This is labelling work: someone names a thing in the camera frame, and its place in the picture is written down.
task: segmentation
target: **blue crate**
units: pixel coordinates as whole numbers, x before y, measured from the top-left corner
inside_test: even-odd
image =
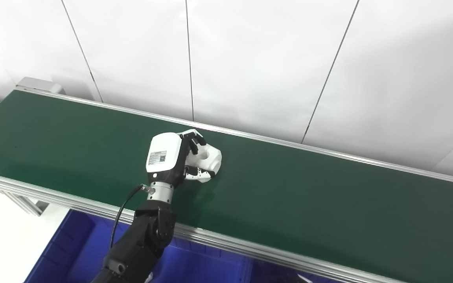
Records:
[[[108,251],[113,221],[69,211],[25,283],[89,283]],[[117,226],[115,240],[128,228]],[[174,238],[153,270],[152,283],[338,283],[236,253]]]

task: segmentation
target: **white plastic part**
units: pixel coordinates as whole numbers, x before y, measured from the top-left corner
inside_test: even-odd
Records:
[[[146,172],[161,172],[171,170],[178,161],[181,138],[175,132],[157,134],[151,139]]]
[[[153,279],[153,272],[150,272],[148,275],[148,278],[146,278],[146,281],[144,283],[149,283]]]
[[[212,145],[197,145],[198,154],[193,154],[190,152],[186,159],[186,164],[202,168],[208,171],[213,171],[215,174],[218,173],[219,168],[221,167],[221,151]],[[198,179],[198,181],[205,183],[211,178],[207,179]]]

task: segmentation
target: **white object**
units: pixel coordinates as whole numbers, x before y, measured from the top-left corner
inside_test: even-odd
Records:
[[[219,168],[221,167],[221,151],[212,145],[197,145],[198,154],[193,154],[190,152],[186,159],[186,164],[202,168],[208,171],[213,171],[215,174],[218,173]],[[198,179],[198,181],[205,183],[209,181],[208,179]]]
[[[144,283],[149,283],[153,279],[153,272],[150,272]]]

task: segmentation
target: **qr code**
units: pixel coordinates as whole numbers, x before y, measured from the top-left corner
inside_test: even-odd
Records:
[[[165,163],[166,156],[167,156],[167,151],[152,152],[149,154],[148,165]]]

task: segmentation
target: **robotic arm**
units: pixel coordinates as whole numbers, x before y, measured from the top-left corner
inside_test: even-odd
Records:
[[[150,185],[137,187],[148,192],[147,201],[136,209],[92,283],[144,283],[174,235],[174,189],[185,179],[206,182],[220,166],[221,152],[194,129],[154,136],[146,159]]]

